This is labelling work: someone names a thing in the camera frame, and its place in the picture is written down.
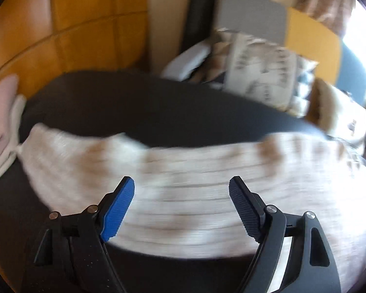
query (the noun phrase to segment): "curtain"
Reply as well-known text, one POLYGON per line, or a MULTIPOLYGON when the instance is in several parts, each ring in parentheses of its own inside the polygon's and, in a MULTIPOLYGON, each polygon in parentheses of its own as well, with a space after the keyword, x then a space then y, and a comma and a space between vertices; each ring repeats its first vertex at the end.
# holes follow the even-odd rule
POLYGON ((343 37, 355 0, 298 0, 295 8, 343 37))

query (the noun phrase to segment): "metal screw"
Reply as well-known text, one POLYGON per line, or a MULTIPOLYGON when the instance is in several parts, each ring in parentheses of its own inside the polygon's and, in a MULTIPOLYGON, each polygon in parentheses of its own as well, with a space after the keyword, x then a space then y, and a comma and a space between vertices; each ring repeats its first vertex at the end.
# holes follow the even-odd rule
POLYGON ((277 212, 277 207, 273 206, 273 205, 269 205, 266 207, 266 210, 268 212, 277 212))
POLYGON ((49 219, 53 220, 53 219, 56 219, 58 216, 59 216, 59 214, 57 213, 57 211, 53 211, 50 213, 49 219))
POLYGON ((97 212, 98 211, 98 205, 91 205, 87 208, 87 211, 90 213, 90 214, 93 214, 94 212, 97 212))
POLYGON ((307 211, 306 212, 306 216, 309 218, 309 219, 315 219, 316 218, 316 215, 314 212, 311 212, 311 211, 307 211))

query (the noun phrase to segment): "patterned pillow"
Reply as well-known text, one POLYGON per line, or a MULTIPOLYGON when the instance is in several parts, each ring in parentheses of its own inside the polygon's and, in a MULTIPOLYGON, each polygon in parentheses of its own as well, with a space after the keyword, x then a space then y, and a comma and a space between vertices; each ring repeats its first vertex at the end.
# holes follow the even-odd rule
POLYGON ((306 115, 317 62, 252 35, 219 31, 216 36, 207 82, 293 116, 306 115))

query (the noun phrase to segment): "couch armrest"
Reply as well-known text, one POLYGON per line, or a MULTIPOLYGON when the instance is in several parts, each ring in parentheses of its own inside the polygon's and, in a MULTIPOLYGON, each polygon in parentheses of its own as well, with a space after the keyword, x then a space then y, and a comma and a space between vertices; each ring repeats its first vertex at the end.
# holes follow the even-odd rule
POLYGON ((172 60, 162 71, 161 77, 179 82, 187 79, 192 71, 203 63, 211 50, 212 46, 207 40, 195 44, 172 60))

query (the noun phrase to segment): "striped knit fabric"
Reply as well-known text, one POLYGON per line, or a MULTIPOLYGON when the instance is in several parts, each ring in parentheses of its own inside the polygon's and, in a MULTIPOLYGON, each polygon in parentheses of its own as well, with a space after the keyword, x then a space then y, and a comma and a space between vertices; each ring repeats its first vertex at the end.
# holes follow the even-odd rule
POLYGON ((298 0, 295 8, 343 37, 355 0, 298 0))
MULTIPOLYGON (((36 125, 18 153, 36 194, 62 215, 99 203, 131 176, 135 196, 110 239, 127 250, 179 258, 254 253, 257 243, 228 194, 229 179, 239 175, 283 212, 316 213, 343 292, 366 264, 366 168, 338 142, 289 133, 260 143, 147 148, 122 134, 84 138, 36 125)), ((283 252, 279 270, 286 261, 283 252)), ((281 278, 277 272, 274 283, 281 278)))

